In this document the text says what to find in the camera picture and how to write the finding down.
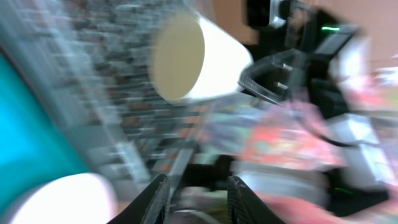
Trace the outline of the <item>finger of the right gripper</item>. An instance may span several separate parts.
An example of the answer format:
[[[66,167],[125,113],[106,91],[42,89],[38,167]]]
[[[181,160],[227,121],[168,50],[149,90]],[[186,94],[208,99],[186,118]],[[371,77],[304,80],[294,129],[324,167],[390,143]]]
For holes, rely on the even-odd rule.
[[[298,50],[286,50],[255,61],[241,72],[238,84],[244,92],[275,105],[288,100],[299,88]]]

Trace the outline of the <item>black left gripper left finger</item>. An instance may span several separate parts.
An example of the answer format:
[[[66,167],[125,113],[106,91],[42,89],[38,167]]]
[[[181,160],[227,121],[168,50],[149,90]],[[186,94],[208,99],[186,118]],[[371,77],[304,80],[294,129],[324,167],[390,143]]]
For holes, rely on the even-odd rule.
[[[164,224],[170,206],[170,182],[159,174],[119,215],[108,224]]]

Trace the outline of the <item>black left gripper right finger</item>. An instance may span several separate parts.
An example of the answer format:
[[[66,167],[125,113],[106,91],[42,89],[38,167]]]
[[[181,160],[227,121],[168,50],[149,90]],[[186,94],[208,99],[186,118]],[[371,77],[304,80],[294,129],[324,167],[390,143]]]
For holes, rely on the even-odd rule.
[[[228,179],[230,224],[285,224],[238,176]]]

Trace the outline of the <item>small white pink plate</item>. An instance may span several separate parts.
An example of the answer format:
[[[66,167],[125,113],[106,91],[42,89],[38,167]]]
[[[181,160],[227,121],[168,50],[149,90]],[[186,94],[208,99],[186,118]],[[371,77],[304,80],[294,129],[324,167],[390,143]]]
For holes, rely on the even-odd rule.
[[[110,182],[99,174],[82,173],[28,191],[4,212],[1,223],[107,223],[117,211]]]

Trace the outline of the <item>white paper cup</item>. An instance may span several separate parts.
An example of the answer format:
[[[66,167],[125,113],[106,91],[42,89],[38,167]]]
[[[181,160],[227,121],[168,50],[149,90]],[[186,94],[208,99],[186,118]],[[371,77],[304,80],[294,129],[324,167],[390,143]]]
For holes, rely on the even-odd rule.
[[[179,11],[155,33],[149,78],[168,102],[191,103],[240,91],[241,73],[252,63],[250,52],[216,24]]]

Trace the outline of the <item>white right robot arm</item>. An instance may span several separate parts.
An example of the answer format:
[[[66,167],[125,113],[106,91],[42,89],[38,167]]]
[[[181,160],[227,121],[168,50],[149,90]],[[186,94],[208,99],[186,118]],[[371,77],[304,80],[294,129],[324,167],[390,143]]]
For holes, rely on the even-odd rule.
[[[281,1],[278,16],[285,20],[285,51],[256,60],[239,78],[243,93],[273,104],[288,100],[293,118],[308,133],[343,151],[347,165],[323,172],[331,200],[326,209],[308,205],[305,223],[348,223],[347,217],[384,203],[397,195],[381,180],[387,171],[377,166],[370,140],[352,140],[356,131],[348,127],[353,115],[347,97],[329,74],[331,61],[346,47],[360,28],[300,1]],[[331,124],[343,124],[336,132],[344,138],[329,138],[310,126],[304,111],[296,107],[300,88],[306,88],[311,104]]]

